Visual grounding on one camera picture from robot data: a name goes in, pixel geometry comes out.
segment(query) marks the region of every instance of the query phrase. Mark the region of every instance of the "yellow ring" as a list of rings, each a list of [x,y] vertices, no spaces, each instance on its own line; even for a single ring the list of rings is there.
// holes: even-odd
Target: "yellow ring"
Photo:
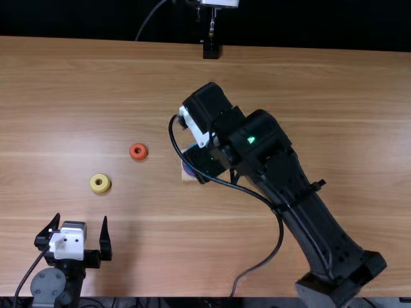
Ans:
[[[108,178],[108,176],[102,173],[93,175],[90,179],[91,190],[94,191],[96,194],[105,193],[110,188],[110,185],[110,179]]]

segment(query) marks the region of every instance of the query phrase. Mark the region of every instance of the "red ring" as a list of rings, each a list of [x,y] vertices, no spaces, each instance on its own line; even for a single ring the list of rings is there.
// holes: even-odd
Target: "red ring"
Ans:
[[[144,144],[136,143],[130,148],[130,156],[134,160],[143,160],[148,155],[148,149]]]

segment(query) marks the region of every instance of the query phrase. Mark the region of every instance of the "black cable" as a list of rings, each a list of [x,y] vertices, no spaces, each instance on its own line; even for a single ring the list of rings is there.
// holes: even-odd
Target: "black cable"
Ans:
[[[373,304],[373,302],[370,301],[368,298],[363,297],[362,299],[365,300],[368,304],[370,304],[370,306],[371,306],[372,308],[377,308],[377,306],[375,306],[375,305]]]
[[[144,308],[143,305],[140,302],[140,298],[136,297],[136,308],[141,307]]]
[[[104,308],[104,305],[103,305],[101,302],[99,302],[98,300],[95,300],[95,299],[89,298],[89,297],[83,297],[82,299],[83,299],[83,300],[90,300],[90,301],[92,301],[92,302],[95,302],[95,303],[97,303],[97,304],[100,304],[100,305]]]
[[[13,299],[13,308],[17,308],[17,299],[19,298],[19,293],[21,288],[23,287],[24,283],[26,282],[27,278],[30,276],[36,265],[40,262],[41,258],[46,254],[46,252],[49,250],[49,245],[45,247],[40,253],[40,255],[34,260],[34,263],[30,266],[28,269],[27,273],[23,276],[23,279],[21,280],[19,286],[15,290],[14,294],[14,299]]]
[[[197,172],[198,174],[200,174],[201,176],[203,176],[204,178],[215,182],[215,183],[219,183],[222,184],[224,186],[228,186],[234,189],[237,189],[239,191],[242,191],[246,194],[249,194],[255,198],[257,198],[258,200],[264,202],[266,205],[268,205],[268,207],[270,208],[270,210],[273,212],[273,214],[275,215],[275,217],[277,218],[277,222],[278,222],[278,228],[279,228],[279,235],[278,235],[278,241],[276,246],[274,247],[273,251],[268,255],[267,258],[265,258],[264,260],[262,260],[260,263],[258,263],[257,265],[245,270],[243,273],[241,273],[240,275],[237,276],[236,280],[234,281],[234,284],[232,285],[232,291],[230,294],[230,297],[233,297],[235,292],[236,292],[236,288],[237,288],[237,284],[238,282],[247,274],[255,271],[256,269],[260,268],[261,266],[266,265],[268,262],[270,262],[270,260],[272,258],[274,258],[274,256],[277,254],[277,252],[279,251],[282,243],[283,243],[283,239],[284,239],[284,225],[283,225],[283,221],[281,220],[280,214],[277,212],[277,207],[268,199],[266,199],[265,197],[263,197],[262,195],[256,193],[255,191],[252,191],[246,187],[240,186],[240,185],[236,185],[236,184],[232,184],[229,182],[226,182],[224,180],[221,180],[219,178],[215,178],[212,176],[209,176],[207,174],[205,174],[204,172],[202,172],[201,170],[197,169],[196,167],[194,167],[193,165],[191,165],[188,160],[184,157],[184,155],[181,153],[181,150],[179,148],[179,146],[177,145],[175,138],[174,138],[174,133],[173,133],[173,123],[175,118],[177,117],[177,115],[173,115],[170,119],[170,123],[168,124],[168,134],[170,135],[170,140],[171,140],[171,144],[173,145],[173,148],[175,150],[175,152],[177,153],[177,155],[180,157],[180,159],[187,165],[189,166],[193,171]]]
[[[153,10],[147,15],[146,19],[143,21],[143,23],[140,26],[139,31],[137,32],[136,38],[134,39],[136,42],[139,40],[141,32],[143,32],[144,27],[146,26],[147,22],[152,18],[153,14],[157,9],[162,6],[167,0],[160,0],[160,2],[157,3],[156,6],[154,6]]]

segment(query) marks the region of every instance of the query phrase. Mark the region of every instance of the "black background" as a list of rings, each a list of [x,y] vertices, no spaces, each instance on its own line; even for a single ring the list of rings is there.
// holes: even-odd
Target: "black background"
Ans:
[[[134,40],[154,0],[1,0],[0,35]],[[168,0],[140,40],[199,43],[195,9]],[[411,1],[240,0],[218,13],[222,44],[410,51]]]

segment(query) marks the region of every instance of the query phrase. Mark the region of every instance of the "wood grain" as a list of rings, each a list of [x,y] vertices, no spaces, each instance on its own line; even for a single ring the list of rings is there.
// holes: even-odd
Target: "wood grain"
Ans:
[[[113,261],[87,271],[84,296],[230,293],[278,231],[257,200],[181,181],[166,127],[209,81],[245,114],[271,112],[310,180],[327,180],[320,195],[338,222],[386,258],[362,294],[410,294],[410,54],[226,46],[214,61],[193,45],[1,37],[0,295],[14,293],[56,212],[87,222],[89,248],[109,217]],[[149,149],[141,163],[128,156],[136,142]],[[105,196],[90,190],[95,173],[112,179]],[[287,231],[237,295],[295,296],[307,271]]]

